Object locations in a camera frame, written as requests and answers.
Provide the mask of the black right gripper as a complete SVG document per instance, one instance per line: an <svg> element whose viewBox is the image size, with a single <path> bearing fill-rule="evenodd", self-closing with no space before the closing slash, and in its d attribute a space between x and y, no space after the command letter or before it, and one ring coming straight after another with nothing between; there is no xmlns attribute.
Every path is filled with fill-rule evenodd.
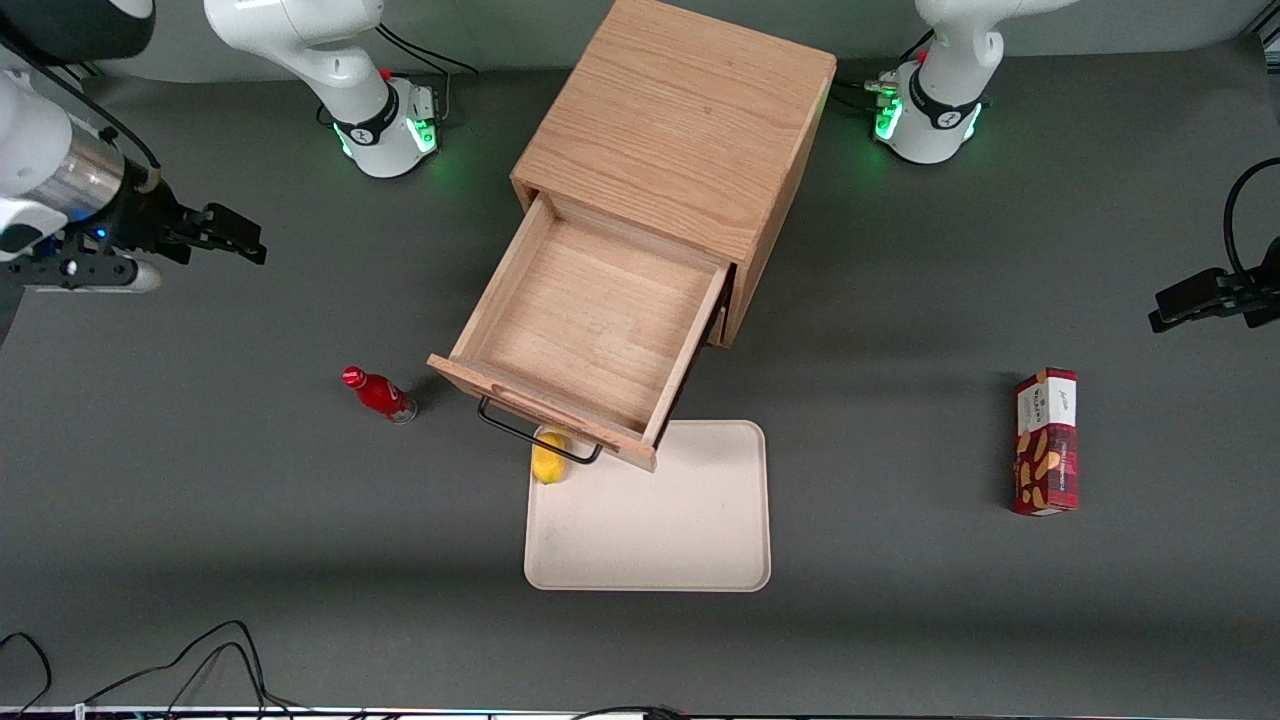
<svg viewBox="0 0 1280 720"><path fill-rule="evenodd" d="M216 202L201 211L168 190L124 190L101 211L77 219L31 200L3 200L1 279L36 291L155 291L160 272L138 258L189 264L192 247L233 252L264 265L261 227Z"/></svg>

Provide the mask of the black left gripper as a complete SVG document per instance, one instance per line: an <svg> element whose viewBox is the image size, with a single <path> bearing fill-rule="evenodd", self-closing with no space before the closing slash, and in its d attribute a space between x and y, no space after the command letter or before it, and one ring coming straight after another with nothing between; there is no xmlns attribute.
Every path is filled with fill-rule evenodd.
<svg viewBox="0 0 1280 720"><path fill-rule="evenodd" d="M1238 311L1236 292L1231 287L1231 274L1222 268L1210 268L1196 273L1155 295L1156 309L1148 315L1156 334L1171 331L1188 322L1215 316L1231 316ZM1280 237L1268 245L1260 264L1260 283L1265 284L1239 309L1248 328L1256 329L1280 318Z"/></svg>

